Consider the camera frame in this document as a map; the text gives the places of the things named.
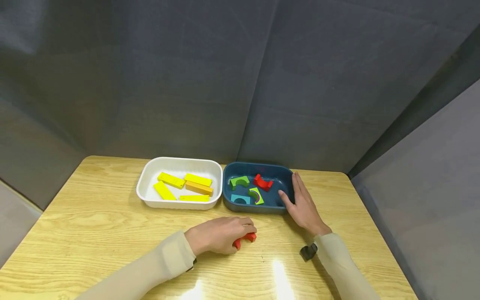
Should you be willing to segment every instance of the dark blue tray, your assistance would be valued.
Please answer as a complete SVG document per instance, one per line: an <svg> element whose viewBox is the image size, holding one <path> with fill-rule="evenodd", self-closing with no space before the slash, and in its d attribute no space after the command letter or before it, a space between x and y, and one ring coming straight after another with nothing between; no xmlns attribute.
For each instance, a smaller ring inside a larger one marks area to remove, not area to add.
<svg viewBox="0 0 480 300"><path fill-rule="evenodd" d="M258 188L264 204L255 204L252 200L252 204L235 203L231 201L232 194L241 196L248 196L249 189L257 187L253 184L253 179L257 174L262 176L265 181L273 181L272 188L268 192L265 192L261 188ZM242 163L234 162L228 164L223 171L223 202L225 206L234 212L244 213L260 213L260 214L277 214L281 215L287 212L282 199L278 195L278 190L284 191L289 199L294 202L294 193L292 185L292 171L286 167L267 164L254 164L254 163ZM229 184L231 178L247 176L250 185L245 188L241 185L237 185L235 190Z"/></svg>

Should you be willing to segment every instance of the right hand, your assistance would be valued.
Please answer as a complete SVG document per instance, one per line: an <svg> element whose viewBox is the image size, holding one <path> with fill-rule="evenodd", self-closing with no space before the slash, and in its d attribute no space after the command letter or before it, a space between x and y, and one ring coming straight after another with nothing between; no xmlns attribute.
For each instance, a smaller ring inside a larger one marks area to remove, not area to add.
<svg viewBox="0 0 480 300"><path fill-rule="evenodd" d="M295 192L295 204L290 201L285 192L278 191L278 194L295 223L306 229L313 236L332 233L330 227L320 218L312 196L310 196L297 172L292 174L292 183L293 191Z"/></svg>
<svg viewBox="0 0 480 300"><path fill-rule="evenodd" d="M195 256L206 251L233 254L237 252L233 242L250 232L257 228L249 217L223 216L190 228L185 238Z"/></svg>

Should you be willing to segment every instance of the person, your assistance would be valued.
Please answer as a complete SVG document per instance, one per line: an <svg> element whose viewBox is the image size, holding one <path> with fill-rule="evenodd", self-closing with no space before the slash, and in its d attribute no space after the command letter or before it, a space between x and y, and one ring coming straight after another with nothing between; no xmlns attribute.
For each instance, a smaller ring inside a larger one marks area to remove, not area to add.
<svg viewBox="0 0 480 300"><path fill-rule="evenodd" d="M283 191L278 194L294 221L313 236L317 255L342 300L380 299L352 261L341 238L322 221L298 173L292 175L292 182L295 204ZM234 254L237 249L233 241L250 232L257 232L257 228L249 217L220 217L192 227L185 233L178 231L77 299L138 300L153 287L191 269L196 257L203 252Z"/></svg>

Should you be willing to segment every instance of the rectangular block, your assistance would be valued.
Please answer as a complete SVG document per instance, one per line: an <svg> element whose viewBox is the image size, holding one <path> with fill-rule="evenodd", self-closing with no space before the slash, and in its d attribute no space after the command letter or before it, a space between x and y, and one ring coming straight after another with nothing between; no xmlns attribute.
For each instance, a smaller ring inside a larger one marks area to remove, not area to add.
<svg viewBox="0 0 480 300"><path fill-rule="evenodd" d="M176 200L175 196L170 192L168 187L163 183L163 181L159 181L153 185L155 191L162 197L163 200Z"/></svg>
<svg viewBox="0 0 480 300"><path fill-rule="evenodd" d="M189 191L197 192L199 194L209 195L209 196L213 195L212 188L209 188L207 186L204 186L195 182L187 181L185 183L185 188Z"/></svg>
<svg viewBox="0 0 480 300"><path fill-rule="evenodd" d="M210 200L210 197L208 195L184 195L184 196L180 196L179 200L208 202Z"/></svg>
<svg viewBox="0 0 480 300"><path fill-rule="evenodd" d="M190 173L187 173L187 175L185 175L185 177L183 179L185 179L186 181L195 182L195 183L205 185L205 186L211 186L212 185L212 180L211 179L208 179L208 178L205 178L205 177L200 177L200 176L193 175L193 174L190 174Z"/></svg>
<svg viewBox="0 0 480 300"><path fill-rule="evenodd" d="M164 172L160 173L157 179L158 181L163 181L164 183L176 187L177 189L183 189L183 185L185 185L185 180L182 178L178 178Z"/></svg>

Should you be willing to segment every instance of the forearm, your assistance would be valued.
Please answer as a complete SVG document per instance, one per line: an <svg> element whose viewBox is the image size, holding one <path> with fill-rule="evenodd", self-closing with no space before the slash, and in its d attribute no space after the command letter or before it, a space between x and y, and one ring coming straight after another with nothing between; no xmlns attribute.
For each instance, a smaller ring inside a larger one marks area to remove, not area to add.
<svg viewBox="0 0 480 300"><path fill-rule="evenodd" d="M195 255L183 232L162 241L155 249L124 266L80 295L78 300L138 300L158 284L186 272Z"/></svg>
<svg viewBox="0 0 480 300"><path fill-rule="evenodd" d="M314 237L317 255L332 277L342 300L380 299L348 253L342 239L335 233Z"/></svg>

